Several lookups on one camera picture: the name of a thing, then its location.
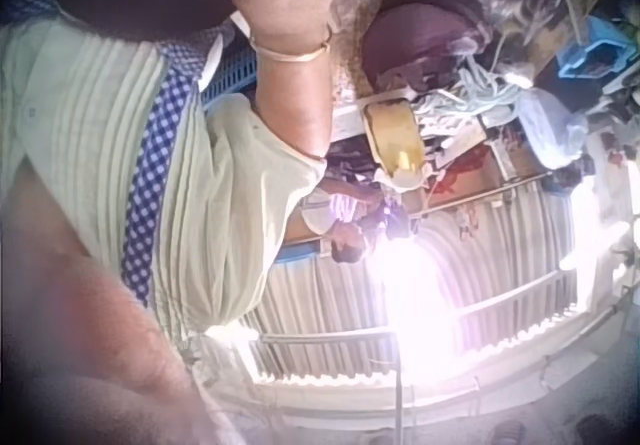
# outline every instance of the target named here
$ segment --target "shirt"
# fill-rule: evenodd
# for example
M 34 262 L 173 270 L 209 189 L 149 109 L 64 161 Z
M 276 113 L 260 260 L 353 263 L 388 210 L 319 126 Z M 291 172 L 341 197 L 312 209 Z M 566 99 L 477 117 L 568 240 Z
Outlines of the shirt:
M 366 210 L 360 202 L 349 195 L 335 193 L 330 195 L 316 188 L 302 203 L 302 218 L 307 227 L 316 235 L 326 234 L 336 221 L 349 223 Z
M 0 30 L 0 199 L 28 157 L 91 256 L 120 275 L 127 196 L 165 59 L 62 19 Z M 170 338 L 260 300 L 295 204 L 325 162 L 277 138 L 242 96 L 182 115 L 154 244 L 150 307 Z

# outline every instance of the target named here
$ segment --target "gingham strap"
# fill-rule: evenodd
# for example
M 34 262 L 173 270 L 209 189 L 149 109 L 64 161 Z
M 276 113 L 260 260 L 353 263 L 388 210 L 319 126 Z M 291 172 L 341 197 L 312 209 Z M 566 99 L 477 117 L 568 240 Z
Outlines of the gingham strap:
M 7 5 L 1 23 L 60 13 L 55 0 L 8 0 Z M 177 128 L 191 94 L 197 93 L 197 80 L 217 34 L 217 29 L 205 30 L 186 40 L 158 44 L 169 68 L 153 101 L 133 172 L 120 268 L 124 283 L 144 306 L 148 303 L 153 246 Z

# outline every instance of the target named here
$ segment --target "bracelet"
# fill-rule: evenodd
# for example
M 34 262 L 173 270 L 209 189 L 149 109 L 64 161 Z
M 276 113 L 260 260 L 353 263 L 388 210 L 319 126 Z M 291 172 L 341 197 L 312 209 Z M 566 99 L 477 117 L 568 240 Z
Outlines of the bracelet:
M 315 52 L 305 53 L 302 55 L 287 55 L 286 53 L 276 52 L 274 50 L 269 50 L 268 48 L 261 47 L 256 43 L 256 39 L 253 35 L 249 38 L 249 44 L 251 48 L 253 48 L 256 53 L 262 55 L 263 57 L 269 58 L 276 62 L 287 62 L 287 63 L 306 63 L 312 62 L 320 55 L 325 52 L 329 52 L 331 50 L 331 45 L 329 42 L 331 41 L 331 37 L 333 37 L 333 31 L 331 27 L 327 25 L 327 30 L 329 30 L 329 37 L 320 44 L 320 48 Z

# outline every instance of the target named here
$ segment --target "shirt sleeve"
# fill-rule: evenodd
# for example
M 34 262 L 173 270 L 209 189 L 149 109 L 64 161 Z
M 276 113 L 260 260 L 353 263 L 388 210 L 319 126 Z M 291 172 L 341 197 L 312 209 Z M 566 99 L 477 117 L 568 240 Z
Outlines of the shirt sleeve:
M 258 304 L 288 217 L 326 168 L 324 160 L 276 137 L 241 95 L 215 105 L 207 130 L 212 183 L 201 224 L 209 250 L 202 282 L 214 289 L 205 294 L 213 313 L 199 323 L 204 328 L 234 320 Z

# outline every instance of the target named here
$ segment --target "plastic bag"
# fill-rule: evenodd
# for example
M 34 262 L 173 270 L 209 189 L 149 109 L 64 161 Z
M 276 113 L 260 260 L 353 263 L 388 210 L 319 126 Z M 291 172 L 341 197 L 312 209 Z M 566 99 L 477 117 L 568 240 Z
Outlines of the plastic bag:
M 520 94 L 517 111 L 531 148 L 542 165 L 556 170 L 580 156 L 589 133 L 584 114 L 570 113 L 554 95 L 537 88 Z

